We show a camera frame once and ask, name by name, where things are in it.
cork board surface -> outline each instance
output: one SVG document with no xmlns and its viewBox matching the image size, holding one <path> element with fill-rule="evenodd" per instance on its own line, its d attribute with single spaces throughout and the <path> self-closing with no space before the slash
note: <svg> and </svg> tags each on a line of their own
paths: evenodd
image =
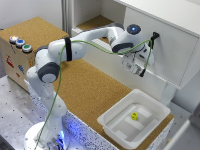
<svg viewBox="0 0 200 150">
<path fill-rule="evenodd" d="M 78 25 L 77 27 L 82 30 L 89 30 L 89 29 L 93 29 L 93 28 L 97 28 L 97 27 L 101 27 L 101 26 L 106 26 L 111 23 L 113 23 L 112 20 L 105 18 L 103 16 L 97 16 L 87 22 L 84 22 L 84 23 Z M 106 43 L 109 43 L 107 38 L 101 38 L 101 40 Z"/>
<path fill-rule="evenodd" d="M 36 17 L 0 31 L 0 37 L 9 42 L 12 35 L 30 44 L 35 52 L 40 46 L 61 39 L 68 34 L 40 17 Z"/>
<path fill-rule="evenodd" d="M 57 89 L 58 80 L 53 84 Z M 104 133 L 97 118 L 130 92 L 131 89 L 82 59 L 62 63 L 59 96 L 72 113 L 120 150 L 123 148 Z M 136 150 L 145 150 L 172 119 L 169 115 Z"/>
</svg>

cardboard box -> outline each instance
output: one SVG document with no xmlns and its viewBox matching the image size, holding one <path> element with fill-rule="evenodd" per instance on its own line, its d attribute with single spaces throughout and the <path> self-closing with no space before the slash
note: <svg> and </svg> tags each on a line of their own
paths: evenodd
<svg viewBox="0 0 200 150">
<path fill-rule="evenodd" d="M 29 54 L 22 52 L 9 42 L 12 35 L 17 35 L 32 46 Z M 35 52 L 40 46 L 68 36 L 68 34 L 45 20 L 36 17 L 0 31 L 0 50 L 6 74 L 28 91 L 24 83 L 27 70 L 35 65 Z"/>
</svg>

white plastic bin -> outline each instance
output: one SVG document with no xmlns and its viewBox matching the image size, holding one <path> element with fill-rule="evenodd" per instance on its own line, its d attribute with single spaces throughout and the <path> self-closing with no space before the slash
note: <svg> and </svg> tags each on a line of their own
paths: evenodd
<svg viewBox="0 0 200 150">
<path fill-rule="evenodd" d="M 138 113 L 132 120 L 133 112 Z M 170 109 L 140 90 L 133 90 L 97 120 L 105 133 L 126 149 L 136 149 L 169 115 Z"/>
</svg>

green cable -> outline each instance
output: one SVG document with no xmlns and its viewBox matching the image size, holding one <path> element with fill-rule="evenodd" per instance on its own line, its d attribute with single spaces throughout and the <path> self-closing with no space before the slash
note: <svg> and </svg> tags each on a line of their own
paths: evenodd
<svg viewBox="0 0 200 150">
<path fill-rule="evenodd" d="M 139 47 L 140 45 L 142 45 L 142 44 L 144 44 L 144 43 L 146 43 L 146 42 L 150 42 L 150 52 L 149 52 L 147 61 L 146 61 L 145 65 L 144 65 L 144 69 L 147 68 L 147 65 L 148 65 L 148 62 L 149 62 L 149 58 L 150 58 L 150 55 L 151 55 L 151 50 L 152 50 L 152 40 L 146 40 L 146 41 L 144 41 L 144 42 L 142 42 L 142 43 L 140 43 L 140 44 L 134 46 L 133 48 L 131 48 L 131 49 L 127 50 L 127 51 L 124 51 L 124 52 L 120 52 L 120 53 L 113 53 L 113 52 L 104 50 L 104 49 L 102 49 L 102 48 L 100 48 L 100 47 L 98 47 L 98 46 L 96 46 L 95 44 L 92 44 L 92 43 L 90 43 L 90 42 L 81 41 L 81 40 L 72 41 L 72 43 L 77 43 L 77 42 L 87 43 L 87 44 L 92 45 L 92 46 L 96 47 L 97 49 L 99 49 L 99 50 L 101 50 L 101 51 L 103 51 L 103 52 L 105 52 L 105 53 L 108 53 L 108 54 L 116 54 L 116 55 L 128 53 L 128 52 L 132 51 L 133 49 Z M 46 121 L 45 121 L 45 123 L 44 123 L 44 125 L 43 125 L 43 127 L 42 127 L 42 130 L 41 130 L 41 132 L 40 132 L 40 135 L 39 135 L 39 138 L 38 138 L 38 140 L 37 140 L 37 144 L 36 144 L 34 150 L 36 150 L 36 148 L 37 148 L 37 146 L 38 146 L 38 143 L 39 143 L 39 141 L 40 141 L 40 137 L 41 137 L 41 135 L 42 135 L 43 129 L 44 129 L 44 127 L 45 127 L 45 125 L 46 125 L 46 123 L 47 123 L 47 121 L 48 121 L 48 119 L 49 119 L 49 117 L 50 117 L 50 115 L 51 115 L 51 112 L 52 112 L 52 110 L 53 110 L 53 107 L 54 107 L 54 104 L 55 104 L 55 101 L 56 101 L 56 97 L 57 97 L 57 95 L 58 95 L 58 91 L 59 91 L 59 89 L 60 89 L 61 77 L 62 77 L 61 62 L 62 62 L 62 54 L 63 54 L 64 48 L 65 48 L 65 45 L 63 46 L 63 48 L 62 48 L 62 50 L 61 50 L 61 54 L 60 54 L 60 64 L 59 64 L 59 66 L 60 66 L 60 78 L 59 78 L 58 89 L 57 89 L 57 91 L 56 91 L 56 95 L 55 95 L 55 97 L 54 97 L 53 104 L 52 104 L 52 106 L 51 106 L 51 109 L 50 109 L 50 112 L 49 112 L 49 114 L 48 114 L 48 116 L 47 116 L 47 119 L 46 119 Z"/>
<path fill-rule="evenodd" d="M 51 115 L 51 112 L 52 112 L 52 110 L 53 110 L 53 106 L 54 106 L 54 104 L 55 104 L 55 102 L 56 102 L 56 97 L 57 97 L 57 95 L 58 95 L 58 91 L 59 91 L 59 89 L 60 89 L 61 77 L 62 77 L 61 62 L 62 62 L 62 54 L 63 54 L 64 48 L 65 48 L 65 45 L 63 46 L 63 48 L 62 48 L 62 50 L 61 50 L 61 54 L 60 54 L 60 64 L 59 64 L 59 66 L 60 66 L 60 78 L 59 78 L 58 89 L 57 89 L 57 91 L 56 91 L 56 95 L 55 95 L 55 97 L 54 97 L 53 104 L 52 104 L 52 106 L 51 106 L 51 109 L 50 109 L 50 112 L 49 112 L 49 114 L 48 114 L 48 116 L 47 116 L 47 119 L 46 119 L 46 121 L 45 121 L 45 123 L 44 123 L 44 125 L 43 125 L 43 127 L 42 127 L 42 130 L 41 130 L 41 132 L 40 132 L 40 135 L 39 135 L 39 138 L 38 138 L 38 141 L 37 141 L 37 144 L 36 144 L 34 150 L 36 150 L 36 148 L 37 148 L 37 146 L 38 146 L 38 143 L 39 143 L 39 141 L 40 141 L 40 137 L 41 137 L 41 135 L 42 135 L 44 126 L 46 125 L 46 123 L 47 123 L 47 121 L 48 121 L 48 119 L 49 119 L 49 117 L 50 117 L 50 115 Z"/>
</svg>

black joint band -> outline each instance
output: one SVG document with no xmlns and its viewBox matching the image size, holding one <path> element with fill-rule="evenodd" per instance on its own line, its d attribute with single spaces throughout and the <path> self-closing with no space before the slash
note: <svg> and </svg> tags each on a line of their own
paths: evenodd
<svg viewBox="0 0 200 150">
<path fill-rule="evenodd" d="M 72 48 L 71 48 L 71 40 L 69 37 L 64 38 L 65 39 L 65 47 L 66 47 L 66 55 L 67 55 L 67 61 L 72 61 Z"/>
</svg>

